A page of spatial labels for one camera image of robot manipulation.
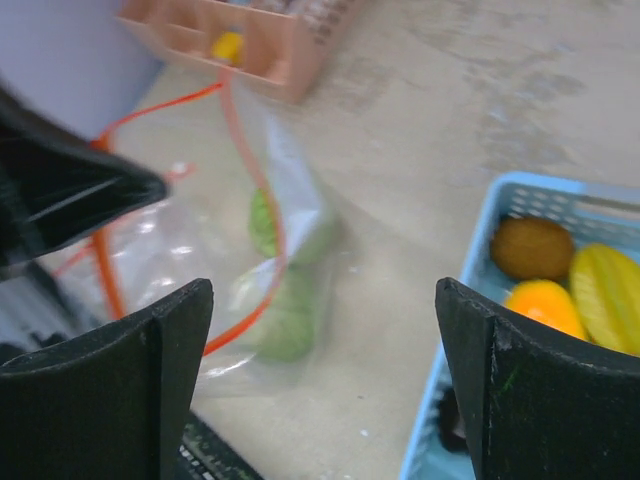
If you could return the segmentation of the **green cabbage back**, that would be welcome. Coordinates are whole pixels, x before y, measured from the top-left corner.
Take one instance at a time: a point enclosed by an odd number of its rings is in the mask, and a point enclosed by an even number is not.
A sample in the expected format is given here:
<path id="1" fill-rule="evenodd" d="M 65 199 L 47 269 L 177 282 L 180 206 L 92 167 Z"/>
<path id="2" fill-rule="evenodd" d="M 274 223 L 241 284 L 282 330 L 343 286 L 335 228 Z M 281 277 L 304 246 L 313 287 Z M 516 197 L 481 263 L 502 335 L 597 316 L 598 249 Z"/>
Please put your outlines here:
<path id="1" fill-rule="evenodd" d="M 286 254 L 292 264 L 313 264 L 328 254 L 337 236 L 337 218 L 331 209 L 286 202 L 281 213 Z M 277 255 L 276 225 L 261 189 L 251 199 L 248 230 L 259 253 L 267 258 Z"/>

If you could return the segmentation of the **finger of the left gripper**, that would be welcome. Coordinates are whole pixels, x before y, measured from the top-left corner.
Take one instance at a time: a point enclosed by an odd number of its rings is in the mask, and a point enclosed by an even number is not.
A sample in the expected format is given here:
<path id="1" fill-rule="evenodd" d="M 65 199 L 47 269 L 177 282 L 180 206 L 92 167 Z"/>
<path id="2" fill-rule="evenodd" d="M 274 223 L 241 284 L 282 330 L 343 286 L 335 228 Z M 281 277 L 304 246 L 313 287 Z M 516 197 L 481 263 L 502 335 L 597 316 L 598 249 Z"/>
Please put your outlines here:
<path id="1" fill-rule="evenodd" d="M 100 151 L 1 91 L 1 262 L 86 238 L 168 195 L 156 173 Z"/>

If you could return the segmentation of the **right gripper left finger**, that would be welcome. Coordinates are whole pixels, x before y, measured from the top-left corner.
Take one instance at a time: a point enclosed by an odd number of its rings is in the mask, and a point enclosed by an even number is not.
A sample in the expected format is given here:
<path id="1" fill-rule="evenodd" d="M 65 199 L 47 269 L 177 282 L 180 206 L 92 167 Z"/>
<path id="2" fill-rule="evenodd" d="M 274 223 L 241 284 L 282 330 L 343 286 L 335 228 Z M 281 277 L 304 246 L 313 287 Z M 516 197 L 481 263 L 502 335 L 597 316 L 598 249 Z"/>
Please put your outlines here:
<path id="1" fill-rule="evenodd" d="M 196 279 L 2 365 L 2 478 L 173 478 L 213 305 Z"/>

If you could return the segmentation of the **clear orange zip bag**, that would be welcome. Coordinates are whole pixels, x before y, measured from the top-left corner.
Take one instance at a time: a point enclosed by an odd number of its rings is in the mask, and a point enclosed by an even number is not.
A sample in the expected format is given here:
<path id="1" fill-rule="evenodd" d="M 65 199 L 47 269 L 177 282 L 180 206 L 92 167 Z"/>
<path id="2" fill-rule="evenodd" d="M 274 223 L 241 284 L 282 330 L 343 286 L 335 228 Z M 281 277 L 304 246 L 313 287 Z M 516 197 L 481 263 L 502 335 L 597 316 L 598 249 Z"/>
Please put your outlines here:
<path id="1" fill-rule="evenodd" d="M 339 219 L 295 139 L 262 99 L 231 73 L 193 93 L 149 106 L 112 123 L 109 149 L 160 171 L 164 200 L 108 224 L 100 246 L 79 242 L 56 258 L 54 275 L 78 291 L 101 321 L 113 307 L 150 305 L 195 278 L 212 282 L 214 307 L 196 382 L 200 396 L 265 395 L 298 383 L 324 340 Z M 251 241 L 251 199 L 264 191 L 276 225 L 277 255 Z M 292 264 L 281 207 L 327 206 L 337 218 L 328 254 Z M 298 361 L 263 361 L 236 339 L 270 305 L 290 268 L 308 270 L 318 295 L 315 343 Z"/>

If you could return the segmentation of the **yellow starfruit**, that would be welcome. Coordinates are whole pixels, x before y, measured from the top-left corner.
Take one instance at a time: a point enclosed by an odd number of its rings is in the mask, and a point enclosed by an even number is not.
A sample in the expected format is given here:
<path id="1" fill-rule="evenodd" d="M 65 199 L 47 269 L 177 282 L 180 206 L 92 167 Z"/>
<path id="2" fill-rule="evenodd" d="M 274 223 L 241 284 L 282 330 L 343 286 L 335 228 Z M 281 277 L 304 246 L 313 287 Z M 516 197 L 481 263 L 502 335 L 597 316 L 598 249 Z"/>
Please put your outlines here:
<path id="1" fill-rule="evenodd" d="M 639 354 L 639 265 L 601 243 L 581 248 L 571 263 L 569 286 L 584 328 L 595 343 Z"/>

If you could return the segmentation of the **orange fruit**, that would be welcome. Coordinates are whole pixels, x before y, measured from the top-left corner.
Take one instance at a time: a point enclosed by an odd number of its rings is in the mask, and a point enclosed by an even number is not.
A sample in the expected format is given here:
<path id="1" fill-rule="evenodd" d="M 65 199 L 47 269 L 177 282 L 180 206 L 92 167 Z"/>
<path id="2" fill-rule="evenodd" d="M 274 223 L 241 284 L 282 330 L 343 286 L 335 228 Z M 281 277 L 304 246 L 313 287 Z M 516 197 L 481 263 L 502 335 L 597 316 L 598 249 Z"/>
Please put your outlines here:
<path id="1" fill-rule="evenodd" d="M 572 337 L 587 341 L 587 333 L 569 293 L 550 280 L 528 280 L 517 284 L 504 306 Z"/>

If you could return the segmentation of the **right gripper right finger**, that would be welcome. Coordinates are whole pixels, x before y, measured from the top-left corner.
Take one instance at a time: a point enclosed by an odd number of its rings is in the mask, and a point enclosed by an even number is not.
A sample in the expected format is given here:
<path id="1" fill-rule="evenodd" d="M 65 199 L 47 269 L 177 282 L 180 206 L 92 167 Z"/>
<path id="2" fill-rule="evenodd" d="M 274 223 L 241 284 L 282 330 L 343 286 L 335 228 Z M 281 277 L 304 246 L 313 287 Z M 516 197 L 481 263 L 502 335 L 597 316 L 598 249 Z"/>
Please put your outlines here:
<path id="1" fill-rule="evenodd" d="M 638 358 L 453 278 L 437 282 L 435 308 L 476 478 L 638 478 Z"/>

